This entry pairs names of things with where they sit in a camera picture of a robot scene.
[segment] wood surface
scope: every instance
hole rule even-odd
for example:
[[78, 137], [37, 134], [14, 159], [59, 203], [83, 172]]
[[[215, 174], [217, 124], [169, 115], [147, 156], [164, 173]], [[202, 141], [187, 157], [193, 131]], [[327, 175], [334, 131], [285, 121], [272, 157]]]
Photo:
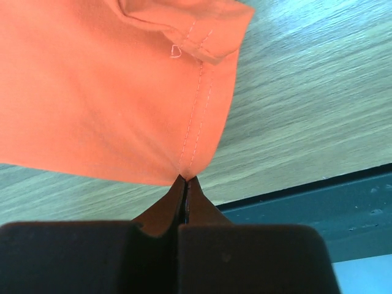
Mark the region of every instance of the wood surface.
[[[392, 1], [245, 2], [257, 12], [205, 194], [221, 204], [392, 162]], [[0, 224], [131, 219], [166, 191], [0, 165]]]

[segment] folded fabric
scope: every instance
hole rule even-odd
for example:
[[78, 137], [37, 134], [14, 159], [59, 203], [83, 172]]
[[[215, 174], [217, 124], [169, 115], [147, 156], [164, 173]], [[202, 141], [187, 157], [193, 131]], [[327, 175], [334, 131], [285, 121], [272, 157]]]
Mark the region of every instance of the folded fabric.
[[0, 2], [0, 162], [144, 184], [211, 161], [253, 9], [232, 0]]

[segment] orange shirt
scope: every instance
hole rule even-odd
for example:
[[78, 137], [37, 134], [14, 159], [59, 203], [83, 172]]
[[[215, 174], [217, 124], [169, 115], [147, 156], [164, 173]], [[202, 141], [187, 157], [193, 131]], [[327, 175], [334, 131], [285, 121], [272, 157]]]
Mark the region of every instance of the orange shirt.
[[253, 9], [0, 2], [0, 162], [144, 184], [211, 161]]

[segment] orange fabric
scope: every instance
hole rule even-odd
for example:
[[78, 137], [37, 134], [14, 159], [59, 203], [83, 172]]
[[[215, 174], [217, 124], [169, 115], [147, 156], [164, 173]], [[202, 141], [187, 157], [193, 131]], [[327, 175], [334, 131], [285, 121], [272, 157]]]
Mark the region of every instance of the orange fabric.
[[253, 10], [232, 0], [0, 2], [0, 162], [145, 184], [211, 161]]

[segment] wood grain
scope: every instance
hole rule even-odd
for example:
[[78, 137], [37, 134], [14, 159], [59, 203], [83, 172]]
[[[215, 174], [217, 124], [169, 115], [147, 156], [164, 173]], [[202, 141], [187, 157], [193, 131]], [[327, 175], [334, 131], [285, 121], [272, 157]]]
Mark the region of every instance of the wood grain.
[[[392, 1], [245, 2], [257, 13], [199, 176], [207, 196], [221, 204], [392, 162]], [[1, 165], [0, 224], [131, 219], [167, 190]]]

